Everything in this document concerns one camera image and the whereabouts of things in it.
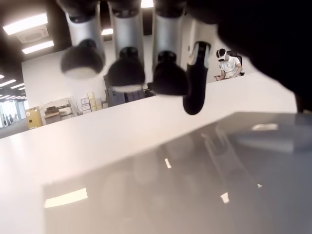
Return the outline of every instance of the white wall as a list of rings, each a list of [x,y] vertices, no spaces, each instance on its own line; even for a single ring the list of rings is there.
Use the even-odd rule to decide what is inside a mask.
[[[191,18],[186,16],[183,22],[183,43],[181,66],[186,69],[188,60],[188,45],[191,28]],[[144,40],[144,61],[146,82],[151,82],[152,75],[152,36],[145,36]],[[220,74],[219,64],[215,56],[215,51],[220,48],[229,49],[220,40],[217,40],[213,55],[209,58],[210,68],[207,82],[214,82],[214,76]],[[109,66],[115,60],[115,50],[112,41],[104,43],[106,55],[106,66],[102,73],[91,79],[70,79],[65,77],[60,71],[60,60],[64,51],[52,53],[46,56],[28,60],[22,63],[22,71],[25,83],[25,90],[29,102],[29,107],[36,107],[47,104],[51,101],[73,97],[80,104],[80,99],[93,91],[97,98],[105,100],[105,84],[102,79],[107,73]],[[255,72],[256,69],[249,63],[247,58],[243,58],[243,71],[246,74]]]

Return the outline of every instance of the floor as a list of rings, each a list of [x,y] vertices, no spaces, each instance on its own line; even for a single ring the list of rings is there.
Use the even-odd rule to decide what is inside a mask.
[[[11,126],[0,128],[0,139],[28,130],[27,119],[22,119]]]

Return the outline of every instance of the cardboard box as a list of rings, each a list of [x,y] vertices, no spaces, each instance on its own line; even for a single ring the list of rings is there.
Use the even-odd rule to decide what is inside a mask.
[[[88,104],[83,104],[83,105],[82,105],[82,110],[83,110],[83,111],[90,110],[90,104],[89,104],[89,103],[88,103]]]
[[[83,111],[82,113],[87,114],[87,113],[91,113],[91,112],[92,112],[91,110],[86,110],[86,111]]]
[[[82,98],[82,99],[81,99],[81,103],[82,103],[82,104],[90,103],[89,98],[88,98],[88,97]]]
[[[100,98],[96,98],[97,106],[102,106],[102,101]]]
[[[102,109],[106,109],[106,108],[108,108],[108,103],[104,103],[102,106]]]
[[[97,102],[95,99],[90,99],[90,106],[91,107],[97,107]]]
[[[88,98],[89,98],[89,99],[94,99],[94,94],[93,94],[93,92],[88,92]]]

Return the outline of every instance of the white shirt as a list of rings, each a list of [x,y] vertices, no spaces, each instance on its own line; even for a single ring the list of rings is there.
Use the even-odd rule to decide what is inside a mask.
[[[225,72],[224,78],[229,78],[235,74],[237,71],[237,65],[240,64],[240,61],[236,57],[229,56],[229,61],[220,62],[220,70]]]

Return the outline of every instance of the chair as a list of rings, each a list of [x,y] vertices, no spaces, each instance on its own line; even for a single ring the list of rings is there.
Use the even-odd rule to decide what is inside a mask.
[[[241,64],[242,67],[243,67],[243,59],[242,59],[242,56],[241,56],[241,55],[238,55],[238,54],[237,54],[235,51],[233,51],[233,50],[227,51],[227,53],[228,53],[229,56],[238,58],[238,60],[240,61],[240,64]],[[239,73],[239,74],[240,74],[240,76],[243,76],[243,75],[245,75],[245,72],[241,72],[241,73]]]

